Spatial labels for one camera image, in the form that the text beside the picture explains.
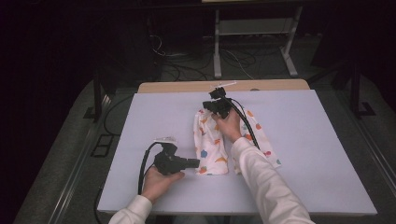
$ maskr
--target person's left hand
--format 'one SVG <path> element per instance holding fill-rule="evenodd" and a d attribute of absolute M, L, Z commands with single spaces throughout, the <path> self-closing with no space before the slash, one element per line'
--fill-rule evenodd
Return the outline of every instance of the person's left hand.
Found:
<path fill-rule="evenodd" d="M 153 166 L 148 169 L 145 178 L 145 185 L 143 187 L 142 196 L 146 197 L 155 204 L 166 191 L 169 190 L 171 185 L 184 177 L 184 173 L 178 172 L 172 175 L 162 175 L 158 169 Z"/>

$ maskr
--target wooden tabletop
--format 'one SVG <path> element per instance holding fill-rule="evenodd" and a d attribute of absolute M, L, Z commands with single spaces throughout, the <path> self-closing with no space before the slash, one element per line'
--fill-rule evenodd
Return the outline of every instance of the wooden tabletop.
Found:
<path fill-rule="evenodd" d="M 145 82 L 139 86 L 138 93 L 153 92 L 193 92 L 213 91 L 218 85 L 226 85 L 234 80 L 187 81 L 187 82 Z M 303 79 L 266 79 L 236 80 L 233 85 L 225 86 L 226 91 L 296 91 L 310 90 Z"/>

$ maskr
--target table surface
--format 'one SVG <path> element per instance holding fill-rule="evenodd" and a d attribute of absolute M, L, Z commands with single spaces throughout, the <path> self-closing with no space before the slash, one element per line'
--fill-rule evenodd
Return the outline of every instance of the table surface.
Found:
<path fill-rule="evenodd" d="M 275 90 L 280 82 L 288 87 L 286 83 L 294 81 L 296 79 L 237 81 L 225 89 L 228 97 L 254 113 L 282 161 L 278 172 L 310 213 L 376 214 L 315 91 L 308 90 L 307 85 L 302 90 Z M 202 101 L 209 100 L 208 93 L 200 90 L 210 89 L 208 84 L 217 83 L 219 81 L 142 84 L 131 103 L 98 210 L 118 211 L 136 195 L 140 163 L 153 139 L 172 135 L 177 139 L 178 156 L 196 158 L 193 116 Z M 190 86 L 187 88 L 190 92 L 181 92 L 185 89 L 183 84 Z M 150 88 L 161 91 L 162 85 L 173 86 L 173 92 L 142 93 Z M 227 90 L 239 88 L 245 90 Z M 229 152 L 231 143 L 226 141 L 225 147 Z M 160 150 L 161 147 L 152 149 L 148 164 Z M 257 214 L 243 177 L 233 172 L 232 162 L 228 165 L 227 175 L 201 176 L 192 169 L 186 170 L 185 178 L 154 205 L 152 214 Z"/>

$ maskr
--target person's right hand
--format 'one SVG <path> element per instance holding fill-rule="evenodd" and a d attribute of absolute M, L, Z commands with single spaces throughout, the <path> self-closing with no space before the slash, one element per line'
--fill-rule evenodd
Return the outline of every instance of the person's right hand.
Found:
<path fill-rule="evenodd" d="M 232 142 L 234 143 L 238 138 L 242 137 L 240 131 L 240 120 L 239 115 L 232 108 L 227 118 L 222 119 L 219 115 L 212 114 L 212 119 L 218 124 L 219 130 Z"/>
<path fill-rule="evenodd" d="M 143 187 L 142 196 L 151 201 L 152 204 L 157 202 L 171 185 L 184 177 L 184 173 L 178 172 L 172 175 L 162 175 L 158 172 L 157 167 L 153 166 L 148 169 L 146 174 L 145 186 Z"/>

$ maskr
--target white sleeve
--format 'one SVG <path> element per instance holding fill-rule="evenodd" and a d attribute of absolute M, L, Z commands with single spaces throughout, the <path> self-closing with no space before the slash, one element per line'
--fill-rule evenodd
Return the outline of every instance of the white sleeve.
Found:
<path fill-rule="evenodd" d="M 242 175 L 256 199 L 264 223 L 314 223 L 300 199 L 246 138 L 236 140 L 231 153 L 239 161 Z"/>
<path fill-rule="evenodd" d="M 121 209 L 110 219 L 109 224 L 144 224 L 152 208 L 146 197 L 136 195 L 128 207 Z"/>

